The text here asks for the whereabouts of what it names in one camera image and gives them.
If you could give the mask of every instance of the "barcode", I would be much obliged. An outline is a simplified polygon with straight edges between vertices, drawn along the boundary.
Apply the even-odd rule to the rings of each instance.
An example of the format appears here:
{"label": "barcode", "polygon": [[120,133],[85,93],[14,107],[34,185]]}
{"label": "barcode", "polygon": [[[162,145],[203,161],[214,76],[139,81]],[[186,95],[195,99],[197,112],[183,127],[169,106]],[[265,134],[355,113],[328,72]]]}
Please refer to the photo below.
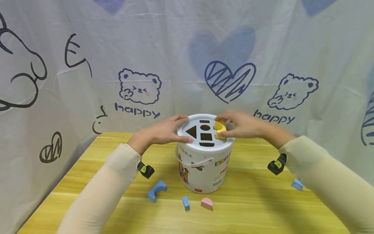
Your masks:
{"label": "barcode", "polygon": [[219,184],[219,183],[221,183],[222,182],[222,180],[223,180],[223,178],[222,179],[220,179],[218,182],[215,182],[214,184],[213,184],[213,186],[216,186],[217,184]]}

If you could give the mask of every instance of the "bucket lid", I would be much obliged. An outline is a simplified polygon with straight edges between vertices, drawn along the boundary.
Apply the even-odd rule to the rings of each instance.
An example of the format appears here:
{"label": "bucket lid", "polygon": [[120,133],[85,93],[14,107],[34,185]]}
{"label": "bucket lid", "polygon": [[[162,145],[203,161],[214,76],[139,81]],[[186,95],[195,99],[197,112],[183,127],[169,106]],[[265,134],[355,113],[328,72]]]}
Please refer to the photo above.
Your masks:
{"label": "bucket lid", "polygon": [[[190,115],[190,119],[178,128],[177,134],[192,137],[194,141],[188,145],[202,151],[218,151],[231,146],[235,138],[227,138],[226,140],[215,138],[217,133],[213,129],[215,117],[215,115],[210,114]],[[226,123],[226,128],[231,129],[232,125]]]}

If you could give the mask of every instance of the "black clip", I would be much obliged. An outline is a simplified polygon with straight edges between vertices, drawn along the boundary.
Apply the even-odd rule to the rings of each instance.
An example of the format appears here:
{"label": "black clip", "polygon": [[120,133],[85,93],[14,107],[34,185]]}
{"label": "black clip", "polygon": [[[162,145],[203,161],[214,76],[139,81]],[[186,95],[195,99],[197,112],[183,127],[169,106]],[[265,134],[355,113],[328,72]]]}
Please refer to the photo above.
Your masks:
{"label": "black clip", "polygon": [[283,171],[284,166],[286,165],[286,161],[287,155],[281,154],[276,161],[273,160],[267,165],[267,169],[269,169],[275,175],[278,175]]}
{"label": "black clip", "polygon": [[151,175],[154,173],[153,167],[149,165],[145,166],[142,161],[139,161],[137,169],[147,179],[149,179],[149,177],[151,177]]}

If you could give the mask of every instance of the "yellow label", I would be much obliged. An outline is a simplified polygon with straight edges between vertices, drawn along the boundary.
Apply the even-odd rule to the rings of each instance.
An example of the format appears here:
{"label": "yellow label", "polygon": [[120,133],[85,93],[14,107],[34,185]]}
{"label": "yellow label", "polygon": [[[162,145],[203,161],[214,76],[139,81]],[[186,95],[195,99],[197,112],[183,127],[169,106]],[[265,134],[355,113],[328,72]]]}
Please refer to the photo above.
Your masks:
{"label": "yellow label", "polygon": [[140,169],[141,172],[145,173],[145,166]]}
{"label": "yellow label", "polygon": [[282,164],[281,162],[279,162],[278,160],[274,163],[278,168],[281,168],[282,167]]}

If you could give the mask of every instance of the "bucket handle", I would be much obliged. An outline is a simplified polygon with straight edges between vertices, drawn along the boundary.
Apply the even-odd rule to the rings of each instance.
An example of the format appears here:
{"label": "bucket handle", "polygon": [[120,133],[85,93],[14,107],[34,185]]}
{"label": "bucket handle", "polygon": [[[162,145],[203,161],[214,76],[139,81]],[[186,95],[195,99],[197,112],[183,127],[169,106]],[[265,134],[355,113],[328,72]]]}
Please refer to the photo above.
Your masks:
{"label": "bucket handle", "polygon": [[203,165],[206,165],[208,163],[211,163],[214,161],[214,158],[208,158],[202,162],[198,162],[198,163],[185,163],[185,162],[182,162],[181,160],[179,160],[178,156],[175,156],[177,158],[177,160],[182,163],[183,165],[185,166],[189,166],[189,167],[201,167]]}

